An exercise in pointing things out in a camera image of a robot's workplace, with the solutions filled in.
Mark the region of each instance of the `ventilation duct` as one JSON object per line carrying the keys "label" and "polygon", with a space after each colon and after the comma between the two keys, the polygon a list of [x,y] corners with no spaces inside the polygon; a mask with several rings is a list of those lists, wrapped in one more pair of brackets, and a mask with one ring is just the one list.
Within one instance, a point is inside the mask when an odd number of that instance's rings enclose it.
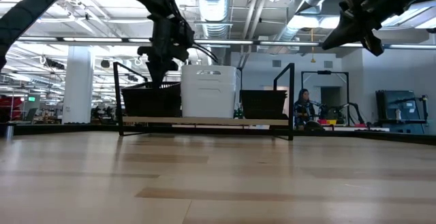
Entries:
{"label": "ventilation duct", "polygon": [[[295,13],[305,11],[312,7],[317,7],[321,5],[325,0],[291,0],[290,3],[290,21],[294,17]],[[283,28],[283,30],[275,37],[275,40],[277,41],[283,41],[283,42],[289,42],[294,39],[297,32],[300,29],[292,28],[289,26],[286,26]],[[268,52],[271,54],[278,54],[283,52],[283,50],[286,50],[284,47],[276,46],[271,47],[268,49]]]}
{"label": "ventilation duct", "polygon": [[[203,21],[213,22],[214,24],[203,24],[204,37],[208,39],[227,39],[229,35],[229,25],[218,25],[217,22],[227,21],[229,17],[230,0],[198,0],[200,15]],[[225,48],[211,48],[217,56],[220,65],[229,65],[230,58]]]}

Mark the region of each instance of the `wooden shelf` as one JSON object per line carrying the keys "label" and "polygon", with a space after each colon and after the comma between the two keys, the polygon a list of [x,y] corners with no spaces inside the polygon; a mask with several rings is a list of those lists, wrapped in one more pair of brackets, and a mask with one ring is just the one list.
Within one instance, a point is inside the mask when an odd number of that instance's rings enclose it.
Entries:
{"label": "wooden shelf", "polygon": [[287,125],[287,120],[233,118],[159,118],[125,116],[126,123],[174,123],[193,125]]}

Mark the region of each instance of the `red object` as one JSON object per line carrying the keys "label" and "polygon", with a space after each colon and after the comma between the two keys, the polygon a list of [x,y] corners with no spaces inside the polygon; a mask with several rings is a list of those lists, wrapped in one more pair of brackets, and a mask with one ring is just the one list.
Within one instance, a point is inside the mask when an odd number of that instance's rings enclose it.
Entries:
{"label": "red object", "polygon": [[[14,107],[12,108],[12,119],[20,119],[21,118],[21,111],[20,111],[20,105],[22,104],[21,98],[16,97],[14,99]],[[0,98],[0,110],[1,113],[7,114],[8,116],[11,113],[11,106],[12,106],[12,97],[5,97]]]}

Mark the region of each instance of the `light wood floor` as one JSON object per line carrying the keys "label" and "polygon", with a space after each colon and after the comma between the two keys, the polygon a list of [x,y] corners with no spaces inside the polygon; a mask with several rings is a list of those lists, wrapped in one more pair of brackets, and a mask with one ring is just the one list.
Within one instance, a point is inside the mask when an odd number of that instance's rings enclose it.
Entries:
{"label": "light wood floor", "polygon": [[436,147],[64,133],[0,142],[0,223],[436,223]]}

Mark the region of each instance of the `gray wall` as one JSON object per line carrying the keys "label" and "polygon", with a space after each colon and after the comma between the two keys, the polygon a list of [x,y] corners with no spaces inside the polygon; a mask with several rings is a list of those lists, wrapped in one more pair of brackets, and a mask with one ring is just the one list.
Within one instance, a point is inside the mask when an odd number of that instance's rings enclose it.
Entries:
{"label": "gray wall", "polygon": [[[432,44],[431,40],[422,44]],[[343,57],[342,67],[350,72],[350,99],[357,102],[367,120],[377,120],[375,92],[411,90],[429,96],[430,119],[436,118],[436,52],[431,50],[386,50],[380,57],[356,50]],[[431,123],[429,133],[436,133]]]}
{"label": "gray wall", "polygon": [[[263,90],[265,86],[272,86],[274,78],[289,63],[295,63],[296,74],[294,77],[295,91],[294,101],[297,99],[298,92],[301,89],[301,71],[319,71],[325,70],[324,61],[333,61],[333,68],[330,71],[341,71],[341,59],[337,59],[335,54],[315,54],[316,63],[311,63],[312,55],[304,57],[299,54],[281,54],[271,56],[269,54],[251,54],[243,70],[243,89],[245,90]],[[281,60],[281,67],[272,67],[272,60]],[[239,62],[239,53],[232,53],[232,64],[234,66]],[[289,86],[289,74],[283,75],[278,86]],[[305,88],[309,90],[310,97],[314,101],[321,101],[322,86],[344,86],[345,83],[337,76],[319,76],[313,75],[305,82]]]}

